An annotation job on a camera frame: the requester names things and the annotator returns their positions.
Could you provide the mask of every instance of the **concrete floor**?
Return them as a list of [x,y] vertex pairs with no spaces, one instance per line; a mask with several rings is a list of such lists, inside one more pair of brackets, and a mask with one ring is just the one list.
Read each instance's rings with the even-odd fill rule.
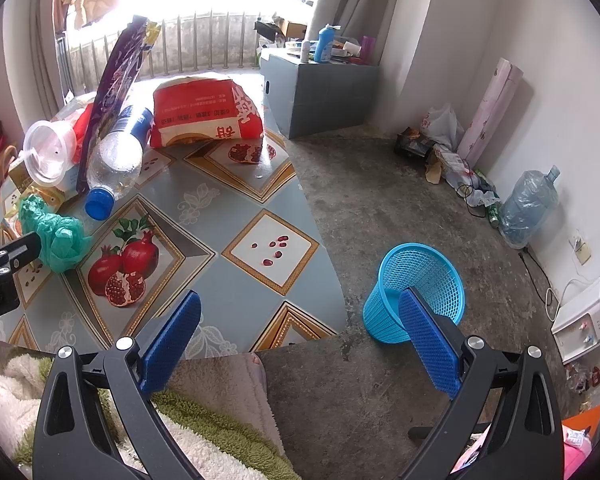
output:
[[349,138],[288,143],[348,313],[337,337],[260,354],[286,453],[304,480],[395,478],[416,451],[409,427],[434,424],[448,402],[411,344],[377,343],[362,323],[380,261],[400,243],[424,243],[447,256],[466,292],[462,332],[496,349],[539,346],[562,415],[577,411],[544,305],[517,252],[445,182],[428,184],[424,168],[395,156],[392,141],[363,136],[359,128]]

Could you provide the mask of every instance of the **blue bottle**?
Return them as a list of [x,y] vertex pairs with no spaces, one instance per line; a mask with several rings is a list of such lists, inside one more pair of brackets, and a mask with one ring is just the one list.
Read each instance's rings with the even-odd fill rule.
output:
[[331,49],[333,48],[333,38],[336,30],[340,26],[329,25],[327,23],[323,30],[318,34],[318,44],[315,46],[314,61],[318,63],[328,63],[331,60]]

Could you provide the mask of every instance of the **pink cloth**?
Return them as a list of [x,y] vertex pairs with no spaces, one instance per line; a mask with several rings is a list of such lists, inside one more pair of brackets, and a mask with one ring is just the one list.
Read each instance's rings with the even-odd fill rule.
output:
[[[480,438],[476,440],[469,449],[462,453],[456,462],[456,466],[451,471],[452,473],[473,463],[475,456],[478,454],[482,444],[487,438],[489,428],[490,427],[484,431]],[[569,478],[576,471],[576,469],[580,467],[580,465],[585,461],[586,457],[591,453],[591,441],[587,437],[583,439],[580,446],[572,446],[571,444],[568,444],[569,431],[569,428],[566,426],[562,427],[562,440],[564,442],[564,480],[567,480],[567,478]]]

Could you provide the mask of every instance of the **blue gripper pad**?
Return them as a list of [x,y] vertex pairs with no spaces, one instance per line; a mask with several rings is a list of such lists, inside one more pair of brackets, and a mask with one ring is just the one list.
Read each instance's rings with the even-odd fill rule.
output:
[[433,385],[453,399],[462,385],[458,356],[409,289],[400,295],[398,315]]
[[201,314],[200,297],[190,290],[144,353],[138,389],[145,397],[165,388],[200,323]]

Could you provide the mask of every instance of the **balcony railing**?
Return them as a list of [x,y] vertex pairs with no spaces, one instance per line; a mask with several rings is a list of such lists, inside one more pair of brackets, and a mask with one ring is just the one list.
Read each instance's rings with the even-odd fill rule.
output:
[[[215,68],[256,66],[256,14],[206,12],[163,20],[160,36],[142,64],[138,79],[191,73]],[[58,38],[56,53],[62,90],[74,95],[95,91],[120,31],[70,44]]]

